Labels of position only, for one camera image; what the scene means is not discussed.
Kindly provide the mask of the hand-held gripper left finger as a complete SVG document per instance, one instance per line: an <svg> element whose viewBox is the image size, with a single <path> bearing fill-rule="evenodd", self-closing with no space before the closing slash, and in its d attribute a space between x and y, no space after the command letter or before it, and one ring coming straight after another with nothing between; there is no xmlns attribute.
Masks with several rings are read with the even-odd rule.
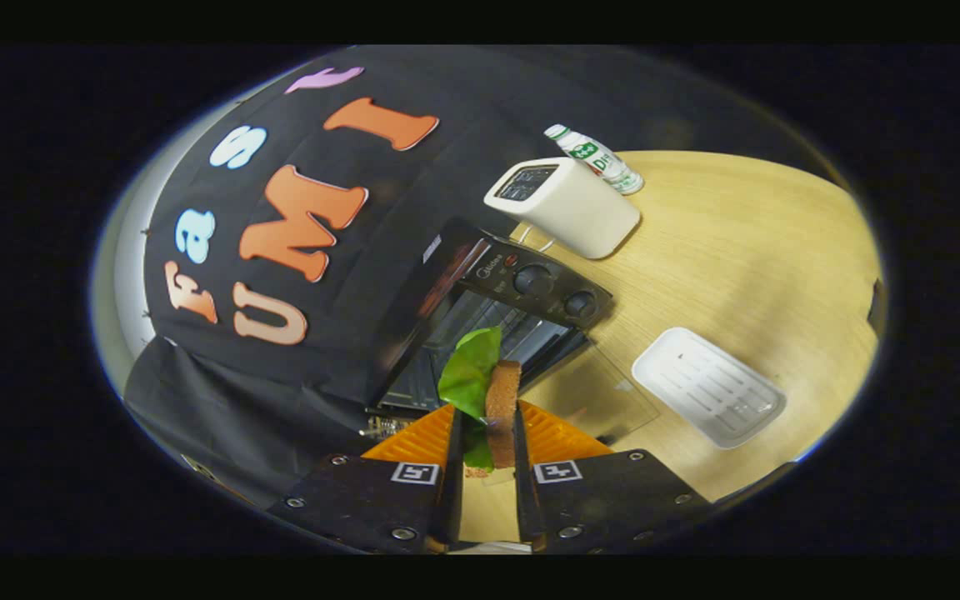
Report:
<svg viewBox="0 0 960 600"><path fill-rule="evenodd" d="M460 540L465 415L447 405L393 440L434 426L434 459L366 458L333 452L279 493L267 515L347 553L446 553Z"/></svg>

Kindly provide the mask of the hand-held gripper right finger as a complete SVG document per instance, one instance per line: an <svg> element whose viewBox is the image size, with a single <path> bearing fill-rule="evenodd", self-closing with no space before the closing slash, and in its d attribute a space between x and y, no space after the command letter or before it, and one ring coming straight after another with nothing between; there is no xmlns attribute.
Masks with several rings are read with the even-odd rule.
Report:
<svg viewBox="0 0 960 600"><path fill-rule="evenodd" d="M647 550L715 512L647 449L614 452L525 400L514 436L518 534L534 554Z"/></svg>

